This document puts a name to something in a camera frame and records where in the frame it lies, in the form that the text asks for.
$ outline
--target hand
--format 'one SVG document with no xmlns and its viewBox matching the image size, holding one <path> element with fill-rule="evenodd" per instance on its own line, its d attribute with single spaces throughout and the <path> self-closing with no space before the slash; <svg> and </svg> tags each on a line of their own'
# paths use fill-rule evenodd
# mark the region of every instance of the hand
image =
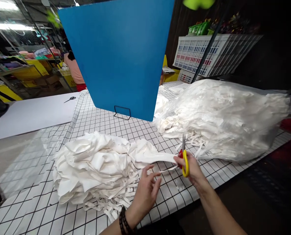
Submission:
<svg viewBox="0 0 291 235">
<path fill-rule="evenodd" d="M 126 218 L 130 227 L 135 227 L 152 209 L 159 187 L 161 185 L 161 178 L 154 180 L 154 177 L 160 176 L 161 173 L 155 172 L 147 175 L 147 171 L 153 168 L 154 165 L 147 165 L 142 170 L 141 178 L 138 183 L 138 188 L 135 198 L 131 206 L 127 209 Z"/>
<path fill-rule="evenodd" d="M 189 180 L 190 182 L 195 186 L 198 187 L 201 183 L 207 182 L 207 179 L 205 178 L 203 172 L 201 171 L 201 168 L 198 164 L 198 161 L 193 156 L 191 152 L 187 151 L 187 159 L 189 163 Z M 180 158 L 178 156 L 174 156 L 174 160 L 179 165 L 182 165 L 182 167 L 186 167 L 185 160 L 183 158 Z"/>
</svg>

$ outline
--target scissors on table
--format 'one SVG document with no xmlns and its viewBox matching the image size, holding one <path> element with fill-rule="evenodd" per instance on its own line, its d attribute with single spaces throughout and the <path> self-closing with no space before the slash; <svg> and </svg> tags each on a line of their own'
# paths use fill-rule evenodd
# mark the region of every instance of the scissors on table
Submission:
<svg viewBox="0 0 291 235">
<path fill-rule="evenodd" d="M 182 135 L 182 148 L 178 154 L 178 157 L 183 158 L 186 163 L 186 169 L 182 166 L 180 166 L 180 169 L 182 169 L 182 174 L 184 177 L 189 176 L 189 163 L 188 163 L 188 158 L 187 158 L 187 151 L 186 151 L 186 136 L 185 134 Z"/>
<path fill-rule="evenodd" d="M 74 99 L 75 99 L 74 96 L 72 96 L 72 97 L 69 98 L 69 100 L 74 100 Z"/>
</svg>

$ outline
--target blue board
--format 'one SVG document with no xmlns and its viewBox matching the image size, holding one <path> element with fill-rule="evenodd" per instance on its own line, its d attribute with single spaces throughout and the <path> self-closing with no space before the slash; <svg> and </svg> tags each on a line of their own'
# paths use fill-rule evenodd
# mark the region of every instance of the blue board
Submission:
<svg viewBox="0 0 291 235">
<path fill-rule="evenodd" d="M 96 107 L 153 120 L 173 5 L 114 0 L 58 11 Z"/>
</svg>

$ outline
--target bracelet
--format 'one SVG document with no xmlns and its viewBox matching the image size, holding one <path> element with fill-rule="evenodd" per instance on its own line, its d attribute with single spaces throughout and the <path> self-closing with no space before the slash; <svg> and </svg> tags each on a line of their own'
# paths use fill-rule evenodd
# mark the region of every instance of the bracelet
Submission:
<svg viewBox="0 0 291 235">
<path fill-rule="evenodd" d="M 130 226 L 129 226 L 128 222 L 127 222 L 126 213 L 125 212 L 126 212 L 126 208 L 122 207 L 120 213 L 123 213 L 123 215 L 122 215 L 123 224 L 125 225 L 125 227 L 126 227 L 126 229 L 128 231 L 128 235 L 134 234 L 134 231 L 130 228 Z"/>
<path fill-rule="evenodd" d="M 120 227 L 121 234 L 126 235 L 125 229 L 123 228 L 123 224 L 122 224 L 122 210 L 119 214 L 119 227 Z"/>
</svg>

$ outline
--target white fabric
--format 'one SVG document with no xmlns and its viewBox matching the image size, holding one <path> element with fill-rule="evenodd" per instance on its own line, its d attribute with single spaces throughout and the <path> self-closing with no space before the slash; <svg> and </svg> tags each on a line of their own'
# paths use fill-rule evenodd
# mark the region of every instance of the white fabric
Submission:
<svg viewBox="0 0 291 235">
<path fill-rule="evenodd" d="M 169 90 L 172 91 L 172 92 L 175 92 L 175 93 L 182 93 L 187 87 L 189 86 L 189 84 L 187 83 L 182 83 L 178 86 L 173 86 L 173 87 L 170 87 Z"/>
<path fill-rule="evenodd" d="M 160 116 L 162 114 L 167 102 L 168 102 L 168 99 L 166 97 L 164 97 L 163 95 L 160 95 L 160 94 L 157 95 L 155 111 L 154 111 L 154 118 L 157 118 L 158 116 Z"/>
<path fill-rule="evenodd" d="M 238 84 L 200 80 L 160 108 L 157 129 L 199 147 L 200 158 L 246 161 L 268 150 L 289 98 Z"/>
<path fill-rule="evenodd" d="M 54 188 L 59 203 L 70 201 L 84 204 L 85 210 L 103 210 L 111 221 L 117 216 L 114 210 L 130 205 L 127 197 L 134 196 L 137 168 L 156 161 L 175 163 L 173 154 L 157 152 L 145 139 L 129 143 L 98 132 L 85 133 L 66 143 L 54 159 Z"/>
</svg>

